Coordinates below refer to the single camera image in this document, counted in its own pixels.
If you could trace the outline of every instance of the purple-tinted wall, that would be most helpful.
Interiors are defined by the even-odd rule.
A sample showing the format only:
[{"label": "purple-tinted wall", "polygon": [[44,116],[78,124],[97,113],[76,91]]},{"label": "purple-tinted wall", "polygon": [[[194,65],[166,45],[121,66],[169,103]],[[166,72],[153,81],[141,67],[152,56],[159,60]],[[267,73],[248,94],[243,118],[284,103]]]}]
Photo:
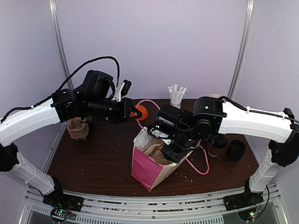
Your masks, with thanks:
[{"label": "purple-tinted wall", "polygon": [[[299,118],[299,4],[290,1],[256,1],[255,16],[245,66],[236,94],[243,105],[283,111],[289,107]],[[261,162],[269,140],[248,137],[255,156]],[[282,168],[273,180],[291,217],[299,223],[299,160]]]},{"label": "purple-tinted wall", "polygon": [[[28,106],[51,94],[63,81],[55,32],[47,0],[0,3],[0,117],[15,106]],[[43,169],[61,125],[49,126],[15,143]],[[0,222],[14,224],[27,185],[0,173]]]},{"label": "purple-tinted wall", "polygon": [[[228,93],[241,43],[246,0],[64,0],[57,2],[70,71],[98,56],[114,56],[129,97],[168,98],[167,87],[188,87],[188,98]],[[112,61],[88,69],[115,77]]]}]

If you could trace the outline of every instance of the dark brown tabletop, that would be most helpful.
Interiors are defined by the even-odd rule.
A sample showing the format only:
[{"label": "dark brown tabletop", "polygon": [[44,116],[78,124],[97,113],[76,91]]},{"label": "dark brown tabletop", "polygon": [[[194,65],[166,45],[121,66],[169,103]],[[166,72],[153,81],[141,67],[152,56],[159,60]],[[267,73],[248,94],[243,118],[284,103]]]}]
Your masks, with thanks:
[{"label": "dark brown tabletop", "polygon": [[[194,99],[185,99],[182,108],[192,111]],[[156,99],[158,105],[169,100]],[[157,108],[143,103],[149,117],[141,121],[152,124]],[[66,131],[58,146],[49,174],[58,178],[64,189],[81,193],[109,196],[173,196],[212,192],[244,186],[258,168],[258,163],[243,135],[226,135],[228,144],[239,139],[246,145],[240,161],[230,161],[226,148],[218,157],[208,156],[210,172],[200,175],[185,161],[161,184],[148,192],[131,176],[133,139],[140,131],[137,122],[110,124],[92,122],[85,141],[72,140]],[[203,151],[194,151],[189,159],[196,168],[205,172]]]}]

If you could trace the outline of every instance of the orange ball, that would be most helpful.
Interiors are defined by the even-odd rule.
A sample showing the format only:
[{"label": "orange ball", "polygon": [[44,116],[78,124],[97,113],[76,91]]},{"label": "orange ball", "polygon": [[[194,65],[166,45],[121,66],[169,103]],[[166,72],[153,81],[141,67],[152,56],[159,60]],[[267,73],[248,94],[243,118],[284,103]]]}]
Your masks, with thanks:
[{"label": "orange ball", "polygon": [[138,107],[136,107],[136,108],[142,113],[142,117],[138,118],[137,120],[139,120],[139,121],[145,120],[149,116],[149,112],[144,106],[138,105]]}]

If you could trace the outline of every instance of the pink bag panel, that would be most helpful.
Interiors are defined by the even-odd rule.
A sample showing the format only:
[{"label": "pink bag panel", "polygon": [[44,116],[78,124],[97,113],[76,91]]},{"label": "pink bag panel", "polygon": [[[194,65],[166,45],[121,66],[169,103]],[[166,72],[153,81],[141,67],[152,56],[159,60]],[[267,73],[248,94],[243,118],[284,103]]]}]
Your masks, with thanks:
[{"label": "pink bag panel", "polygon": [[157,164],[153,158],[135,146],[133,153],[132,176],[147,190],[151,190],[164,165]]}]

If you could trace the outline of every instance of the pink rope handle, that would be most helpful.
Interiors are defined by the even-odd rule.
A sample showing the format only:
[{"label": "pink rope handle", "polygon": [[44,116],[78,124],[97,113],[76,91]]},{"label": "pink rope handle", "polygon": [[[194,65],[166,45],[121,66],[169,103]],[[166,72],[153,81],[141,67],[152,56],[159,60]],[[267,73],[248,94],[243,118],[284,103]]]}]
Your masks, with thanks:
[{"label": "pink rope handle", "polygon": [[[158,104],[156,104],[154,101],[152,101],[152,100],[150,100],[150,99],[143,99],[143,100],[141,100],[141,101],[136,105],[136,108],[137,108],[141,103],[146,102],[146,101],[153,103],[153,104],[158,108],[158,110],[160,110],[160,107],[158,106]],[[144,127],[140,124],[140,121],[139,121],[138,119],[136,119],[136,121],[137,121],[139,127],[140,127],[141,129],[144,130]]]},{"label": "pink rope handle", "polygon": [[202,148],[202,150],[204,150],[205,153],[205,157],[206,157],[206,165],[207,165],[207,170],[205,173],[200,172],[198,169],[195,168],[195,166],[187,159],[187,157],[184,157],[184,159],[192,166],[193,169],[195,169],[196,172],[198,172],[201,175],[207,175],[210,171],[210,167],[209,167],[209,161],[207,160],[207,155],[206,155],[206,151],[202,146],[199,146],[200,148]]}]

